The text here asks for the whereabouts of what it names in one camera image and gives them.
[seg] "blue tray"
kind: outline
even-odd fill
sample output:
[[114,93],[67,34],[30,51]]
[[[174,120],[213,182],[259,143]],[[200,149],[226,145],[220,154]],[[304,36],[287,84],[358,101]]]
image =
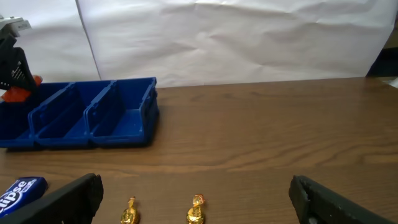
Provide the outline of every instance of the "blue tray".
[[156,78],[43,83],[24,103],[0,103],[0,147],[147,144]]

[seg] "gold figurine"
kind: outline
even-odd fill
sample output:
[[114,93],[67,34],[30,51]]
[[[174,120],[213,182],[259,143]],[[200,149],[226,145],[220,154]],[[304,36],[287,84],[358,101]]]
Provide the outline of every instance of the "gold figurine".
[[193,207],[187,213],[188,224],[203,224],[205,222],[205,214],[201,210],[201,205],[205,203],[203,195],[198,194],[193,197]]
[[130,198],[129,208],[125,209],[120,219],[120,224],[137,224],[139,222],[139,213],[134,208],[135,197]]

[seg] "wood grain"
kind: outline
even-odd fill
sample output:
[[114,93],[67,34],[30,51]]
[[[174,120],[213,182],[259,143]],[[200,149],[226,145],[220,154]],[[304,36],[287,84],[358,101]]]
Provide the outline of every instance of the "wood grain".
[[158,89],[151,146],[0,152],[0,190],[41,175],[50,192],[88,172],[117,223],[135,195],[140,224],[183,223],[194,194],[207,224],[298,223],[287,190],[304,174],[398,222],[398,90],[347,78]]

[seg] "blue bin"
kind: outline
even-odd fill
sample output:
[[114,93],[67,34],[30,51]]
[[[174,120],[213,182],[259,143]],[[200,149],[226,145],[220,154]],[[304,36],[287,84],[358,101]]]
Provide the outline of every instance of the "blue bin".
[[29,113],[30,130],[41,146],[88,145],[84,117],[91,101],[111,81],[73,82]]
[[145,144],[159,114],[156,78],[112,81],[85,111],[91,140],[100,145]]
[[28,114],[68,83],[43,83],[23,103],[0,103],[0,147],[32,147]]

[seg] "white paper sheet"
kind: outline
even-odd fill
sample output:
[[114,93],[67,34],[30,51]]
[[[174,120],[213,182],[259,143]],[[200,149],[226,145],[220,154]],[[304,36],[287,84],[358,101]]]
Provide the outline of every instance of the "white paper sheet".
[[103,79],[159,86],[363,77],[396,0],[79,0]]
[[0,14],[27,19],[16,47],[22,47],[32,74],[44,82],[99,80],[74,0],[0,0]]

